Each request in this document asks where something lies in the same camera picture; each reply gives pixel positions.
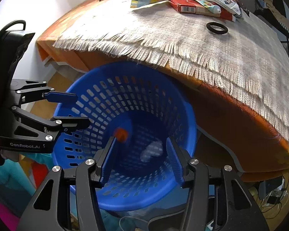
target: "white tissue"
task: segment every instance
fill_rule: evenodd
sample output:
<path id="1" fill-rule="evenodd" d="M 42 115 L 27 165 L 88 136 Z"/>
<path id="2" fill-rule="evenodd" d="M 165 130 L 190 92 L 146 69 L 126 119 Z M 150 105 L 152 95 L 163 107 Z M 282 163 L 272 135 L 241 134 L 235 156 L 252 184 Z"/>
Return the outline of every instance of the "white tissue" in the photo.
<path id="1" fill-rule="evenodd" d="M 150 143 L 144 151 L 140 154 L 142 162 L 149 162 L 152 157 L 159 157 L 163 154 L 163 143 L 156 141 Z"/>

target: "blue gripper pad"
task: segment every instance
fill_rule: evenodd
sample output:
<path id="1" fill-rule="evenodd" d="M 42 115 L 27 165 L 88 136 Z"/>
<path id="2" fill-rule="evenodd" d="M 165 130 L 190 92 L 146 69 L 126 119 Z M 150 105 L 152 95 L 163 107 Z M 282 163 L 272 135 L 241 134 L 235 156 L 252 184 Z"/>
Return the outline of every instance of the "blue gripper pad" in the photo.
<path id="1" fill-rule="evenodd" d="M 108 154 L 102 165 L 102 174 L 101 174 L 101 179 L 99 181 L 100 183 L 105 184 L 109 181 L 110 173 L 111 173 L 111 170 L 113 169 L 113 164 L 115 163 L 117 150 L 118 150 L 118 143 L 117 143 L 117 139 L 114 138 L 112 145 L 110 146 Z"/>
<path id="2" fill-rule="evenodd" d="M 170 160 L 174 177 L 176 178 L 176 182 L 182 186 L 184 184 L 183 168 L 169 137 L 166 140 L 166 151 Z"/>
<path id="3" fill-rule="evenodd" d="M 75 103 L 78 100 L 78 96 L 73 93 L 50 91 L 45 94 L 45 99 L 49 102 Z"/>

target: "red fabric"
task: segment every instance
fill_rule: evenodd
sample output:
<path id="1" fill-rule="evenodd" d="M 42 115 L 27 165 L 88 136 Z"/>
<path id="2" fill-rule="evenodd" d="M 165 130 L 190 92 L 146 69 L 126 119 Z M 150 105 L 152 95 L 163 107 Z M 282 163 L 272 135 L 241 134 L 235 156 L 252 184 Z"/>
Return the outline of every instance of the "red fabric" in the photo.
<path id="1" fill-rule="evenodd" d="M 32 163 L 31 165 L 32 173 L 35 181 L 35 186 L 38 188 L 42 181 L 45 179 L 48 174 L 47 166 L 44 164 L 39 164 L 37 162 Z"/>

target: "pink fabric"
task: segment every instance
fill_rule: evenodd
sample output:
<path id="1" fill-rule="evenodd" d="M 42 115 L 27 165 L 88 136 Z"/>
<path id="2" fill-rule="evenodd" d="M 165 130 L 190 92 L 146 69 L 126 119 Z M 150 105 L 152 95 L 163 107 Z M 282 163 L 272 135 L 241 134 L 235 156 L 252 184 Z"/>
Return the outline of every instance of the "pink fabric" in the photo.
<path id="1" fill-rule="evenodd" d="M 13 215 L 10 210 L 0 203 L 0 219 L 11 230 L 16 231 L 19 218 Z"/>

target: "barcode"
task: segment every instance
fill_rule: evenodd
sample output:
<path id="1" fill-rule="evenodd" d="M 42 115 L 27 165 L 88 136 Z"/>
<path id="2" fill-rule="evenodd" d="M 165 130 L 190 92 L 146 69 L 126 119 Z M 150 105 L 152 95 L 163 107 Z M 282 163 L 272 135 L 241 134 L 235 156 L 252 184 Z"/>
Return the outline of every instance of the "barcode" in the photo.
<path id="1" fill-rule="evenodd" d="M 196 13 L 195 7 L 181 6 L 181 12 Z"/>

